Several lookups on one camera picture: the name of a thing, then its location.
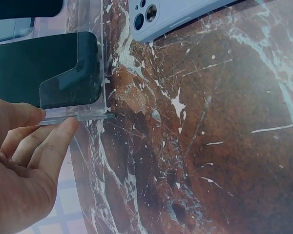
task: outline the fingernail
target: fingernail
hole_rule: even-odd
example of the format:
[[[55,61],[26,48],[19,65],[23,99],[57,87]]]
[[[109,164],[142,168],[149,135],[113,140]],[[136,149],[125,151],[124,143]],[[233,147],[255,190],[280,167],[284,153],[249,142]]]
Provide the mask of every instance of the fingernail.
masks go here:
[[[47,115],[47,112],[45,110],[41,109],[41,113],[42,113],[42,118],[44,119],[45,116]]]

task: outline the tiled floor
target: tiled floor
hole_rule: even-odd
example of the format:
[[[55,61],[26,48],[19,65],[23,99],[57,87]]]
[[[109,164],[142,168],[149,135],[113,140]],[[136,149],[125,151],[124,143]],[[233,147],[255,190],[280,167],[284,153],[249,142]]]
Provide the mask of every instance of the tiled floor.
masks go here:
[[[51,213],[45,219],[19,234],[86,234],[80,207],[70,149],[61,168],[58,195]]]

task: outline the finger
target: finger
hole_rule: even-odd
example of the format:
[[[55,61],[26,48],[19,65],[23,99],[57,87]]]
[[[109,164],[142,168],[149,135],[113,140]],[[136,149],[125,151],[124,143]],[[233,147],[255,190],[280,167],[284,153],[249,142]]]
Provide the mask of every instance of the finger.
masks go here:
[[[78,126],[79,122],[75,118],[68,118],[53,129],[47,139],[34,151],[28,167],[43,171],[54,184],[57,184],[67,148]]]
[[[56,125],[42,126],[24,138],[13,154],[12,161],[20,166],[27,167],[35,149],[44,142],[55,127]]]
[[[15,162],[9,160],[6,164],[5,167],[7,169],[12,170],[15,172],[18,176],[27,178],[28,177],[28,172],[30,171],[28,168],[22,167],[17,165]]]
[[[0,148],[9,130],[35,126],[45,117],[45,111],[30,104],[12,104],[0,100]]]
[[[1,146],[0,154],[5,156],[7,159],[11,158],[20,142],[25,137],[36,131],[38,128],[39,126],[33,126],[20,127],[17,129],[10,130]]]

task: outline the brown marble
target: brown marble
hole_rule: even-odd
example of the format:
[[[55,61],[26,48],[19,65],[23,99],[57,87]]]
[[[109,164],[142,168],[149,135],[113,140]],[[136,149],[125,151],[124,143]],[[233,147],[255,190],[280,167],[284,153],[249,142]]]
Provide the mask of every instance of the brown marble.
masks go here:
[[[293,234],[293,0],[242,1],[153,44],[132,40],[127,1],[104,10],[117,117],[71,144],[88,233]]]

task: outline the white phone case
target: white phone case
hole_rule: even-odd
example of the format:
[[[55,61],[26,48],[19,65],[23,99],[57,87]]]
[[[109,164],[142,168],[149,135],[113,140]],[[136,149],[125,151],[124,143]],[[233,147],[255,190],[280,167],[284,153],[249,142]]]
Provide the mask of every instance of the white phone case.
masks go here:
[[[1,19],[0,42],[28,36],[34,28],[35,18]]]
[[[180,25],[234,1],[129,0],[131,34],[136,41],[152,42]]]

